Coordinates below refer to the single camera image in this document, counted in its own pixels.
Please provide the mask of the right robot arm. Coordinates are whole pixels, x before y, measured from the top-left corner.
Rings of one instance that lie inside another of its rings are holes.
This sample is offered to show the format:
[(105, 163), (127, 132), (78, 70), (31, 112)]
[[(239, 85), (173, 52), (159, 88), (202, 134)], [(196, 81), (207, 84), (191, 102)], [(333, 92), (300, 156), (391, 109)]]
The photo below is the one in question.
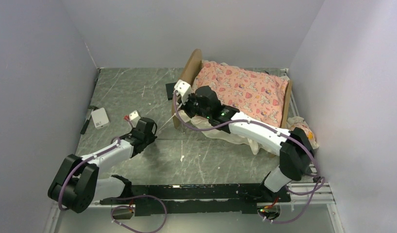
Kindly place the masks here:
[(283, 129), (258, 121), (237, 108), (221, 104), (209, 86), (203, 86), (194, 93), (188, 83), (182, 82), (174, 94), (179, 97), (180, 109), (190, 118), (199, 116), (207, 119), (211, 124), (208, 131), (219, 130), (251, 139), (267, 146), (279, 157), (279, 165), (267, 174), (260, 188), (265, 201), (273, 201), (284, 186), (301, 180), (308, 173), (314, 160), (314, 150), (303, 129)]

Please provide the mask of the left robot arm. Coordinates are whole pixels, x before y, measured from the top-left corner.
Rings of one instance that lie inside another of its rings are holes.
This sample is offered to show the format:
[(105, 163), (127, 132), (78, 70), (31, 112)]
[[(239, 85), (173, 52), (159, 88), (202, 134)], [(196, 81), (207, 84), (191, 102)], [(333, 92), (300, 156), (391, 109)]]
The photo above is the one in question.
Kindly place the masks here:
[(157, 123), (147, 117), (134, 117), (131, 131), (115, 137), (111, 144), (84, 156), (68, 155), (57, 171), (47, 196), (61, 211), (81, 213), (99, 200), (114, 199), (121, 204), (131, 200), (132, 182), (119, 175), (101, 179), (99, 174), (143, 152), (157, 136)]

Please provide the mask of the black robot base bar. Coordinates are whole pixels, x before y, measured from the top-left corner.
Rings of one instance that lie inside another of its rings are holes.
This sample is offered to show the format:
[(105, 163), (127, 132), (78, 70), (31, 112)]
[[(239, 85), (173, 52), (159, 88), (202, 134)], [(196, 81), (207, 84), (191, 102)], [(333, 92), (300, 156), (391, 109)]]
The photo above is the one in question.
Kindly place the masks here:
[[(140, 196), (133, 202), (129, 199)], [(103, 199), (101, 205), (134, 204), (136, 216), (162, 214), (163, 206), (169, 214), (240, 212), (256, 214), (262, 204), (288, 203), (285, 188), (272, 193), (258, 183), (133, 185), (124, 200)]]

